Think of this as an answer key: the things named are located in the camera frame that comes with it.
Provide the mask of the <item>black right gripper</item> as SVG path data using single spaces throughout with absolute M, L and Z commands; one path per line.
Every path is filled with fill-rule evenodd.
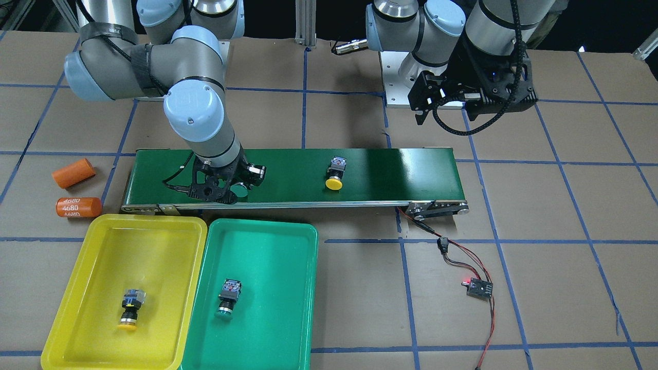
M 235 204 L 238 199 L 230 191 L 233 183 L 241 182 L 249 188 L 260 187 L 265 176 L 266 166 L 249 164 L 241 155 L 221 167 L 210 166 L 195 156 L 188 196 L 207 203 Z

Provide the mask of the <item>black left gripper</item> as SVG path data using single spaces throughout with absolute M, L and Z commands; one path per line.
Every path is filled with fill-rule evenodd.
M 518 60 L 515 51 L 490 55 L 472 44 L 458 44 L 443 77 L 421 71 L 414 80 L 408 101 L 416 124 L 423 125 L 431 110 L 446 104 L 446 95 L 465 102 L 469 120 L 481 114 L 497 114 L 513 90 Z

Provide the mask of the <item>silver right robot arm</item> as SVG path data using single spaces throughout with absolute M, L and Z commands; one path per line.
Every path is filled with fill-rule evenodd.
M 165 187 L 206 202 L 234 204 L 265 180 L 249 162 L 226 112 L 221 43 L 245 31 L 243 1 L 77 1 L 80 49 L 64 60 L 73 92 L 86 101 L 163 98 L 173 131 L 191 149 L 188 186 Z

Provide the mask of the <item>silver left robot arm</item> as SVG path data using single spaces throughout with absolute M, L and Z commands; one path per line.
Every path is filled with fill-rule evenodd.
M 428 115 L 461 136 L 536 105 L 527 42 L 553 1 L 373 1 L 371 50 L 404 52 L 400 75 L 422 125 Z

